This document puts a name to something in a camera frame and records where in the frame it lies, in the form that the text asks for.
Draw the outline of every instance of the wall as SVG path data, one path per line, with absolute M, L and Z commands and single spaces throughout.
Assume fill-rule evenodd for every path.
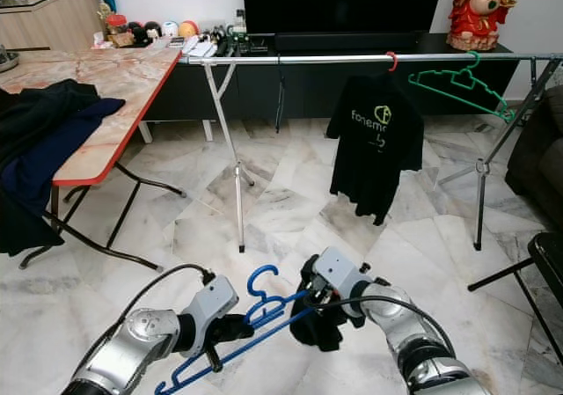
M 501 43 L 518 53 L 563 52 L 563 0 L 518 0 L 507 24 L 501 27 Z M 447 32 L 452 0 L 440 0 L 431 31 Z M 168 19 L 222 19 L 231 22 L 243 0 L 117 0 L 118 10 L 130 20 L 163 22 Z M 507 89 L 507 99 L 522 99 L 530 88 L 530 67 L 523 62 Z

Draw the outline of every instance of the marble floor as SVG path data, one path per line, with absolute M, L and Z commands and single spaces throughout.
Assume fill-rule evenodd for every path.
M 205 143 L 195 122 L 153 128 L 154 143 L 134 140 L 122 162 L 132 171 L 187 190 L 181 199 L 143 187 L 114 248 L 165 267 L 195 262 L 226 274 L 240 295 L 235 309 L 254 302 L 245 293 L 252 270 L 280 268 L 260 283 L 288 295 L 301 265 L 328 245 L 339 247 L 371 273 L 405 289 L 445 328 L 458 357 L 494 394 L 557 395 L 557 364 L 533 313 L 512 278 L 469 293 L 468 283 L 527 256 L 526 244 L 549 223 L 503 180 L 511 146 L 501 150 L 486 186 L 483 251 L 472 249 L 476 177 L 439 186 L 437 180 L 472 165 L 494 142 L 501 123 L 490 116 L 426 118 L 424 167 L 405 172 L 384 225 L 356 217 L 344 196 L 328 187 L 337 142 L 323 138 L 326 120 L 283 123 L 281 133 L 260 121 L 233 121 L 240 158 L 256 181 L 244 186 L 246 253 L 238 253 L 230 153 L 215 124 Z M 92 189 L 73 224 L 92 238 L 107 238 L 132 183 L 112 172 Z M 0 393 L 60 393 L 85 350 L 128 300 L 156 274 L 145 267 L 100 256 L 70 236 L 27 270 L 21 256 L 0 258 Z M 561 309 L 534 267 L 524 278 L 563 343 Z M 200 287 L 195 273 L 176 274 L 156 286 L 140 306 L 176 311 Z M 224 372 L 180 393 L 405 394 L 406 387 L 376 326 L 342 327 L 341 350 L 324 354 L 278 333 Z M 220 350 L 231 351 L 238 343 Z M 154 393 L 170 379 L 179 355 L 153 364 L 135 393 Z M 203 367 L 197 363 L 193 371 Z

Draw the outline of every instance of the ganesha figurine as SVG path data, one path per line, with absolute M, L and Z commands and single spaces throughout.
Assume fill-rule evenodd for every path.
M 516 0 L 454 0 L 448 43 L 460 50 L 490 50 L 499 39 L 497 23 L 504 24 Z

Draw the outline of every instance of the black chair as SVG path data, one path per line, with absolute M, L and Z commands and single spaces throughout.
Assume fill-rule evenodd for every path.
M 547 282 L 547 285 L 549 285 L 550 290 L 555 295 L 555 298 L 559 301 L 561 307 L 563 307 L 563 234 L 558 232 L 542 232 L 537 234 L 528 243 L 528 252 L 530 253 L 530 258 L 521 261 L 514 266 L 508 267 L 498 274 L 494 274 L 479 282 L 475 282 L 468 286 L 467 289 L 474 291 L 475 289 L 484 287 L 485 285 L 495 282 L 504 276 L 513 274 L 518 281 L 520 288 L 522 288 L 524 295 L 528 298 L 531 308 L 534 313 L 536 313 L 537 320 L 539 320 L 540 325 L 544 328 L 545 335 L 551 342 L 553 351 L 559 359 L 559 363 L 563 365 L 563 354 L 561 353 L 557 341 L 553 338 L 553 335 L 547 327 L 547 324 L 537 308 L 534 299 L 526 288 L 522 277 L 518 274 L 518 271 L 523 267 L 527 267 L 535 263 L 539 272 Z

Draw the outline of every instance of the clothes rack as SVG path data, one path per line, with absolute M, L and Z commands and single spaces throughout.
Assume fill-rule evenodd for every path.
M 531 75 L 531 90 L 526 96 L 524 102 L 518 108 L 515 118 L 507 124 L 497 138 L 494 147 L 483 158 L 477 159 L 474 167 L 469 167 L 461 172 L 454 173 L 447 178 L 439 181 L 439 184 L 460 178 L 473 170 L 478 176 L 478 190 L 476 198 L 476 219 L 473 246 L 476 250 L 481 250 L 481 239 L 483 233 L 483 215 L 485 208 L 485 185 L 486 177 L 490 174 L 490 163 L 498 153 L 502 145 L 507 141 L 508 137 L 514 131 L 516 125 L 534 106 L 537 99 L 544 91 L 545 85 L 555 70 L 563 62 L 563 54 L 480 54 L 481 61 L 529 61 Z M 363 63 L 363 62 L 447 62 L 447 61 L 475 61 L 475 57 L 471 54 L 424 54 L 424 55 L 326 55 L 326 56 L 263 56 L 263 57 L 217 57 L 217 58 L 188 58 L 187 63 L 192 65 L 201 65 L 208 80 L 209 89 L 213 97 L 219 122 L 223 130 L 225 141 L 227 142 L 230 153 L 233 158 L 233 176 L 235 178 L 235 188 L 237 192 L 237 215 L 238 215 L 238 249 L 240 252 L 245 251 L 245 230 L 244 215 L 242 205 L 241 178 L 250 186 L 254 185 L 254 181 L 245 171 L 243 163 L 237 155 L 235 146 L 230 138 L 230 131 L 225 119 L 223 104 L 221 97 L 229 86 L 230 80 L 237 65 L 296 65 L 296 64 L 328 64 L 328 63 Z M 537 77 L 536 62 L 548 61 L 543 73 Z M 215 78 L 213 77 L 213 67 L 217 65 L 228 65 L 227 74 L 217 88 Z

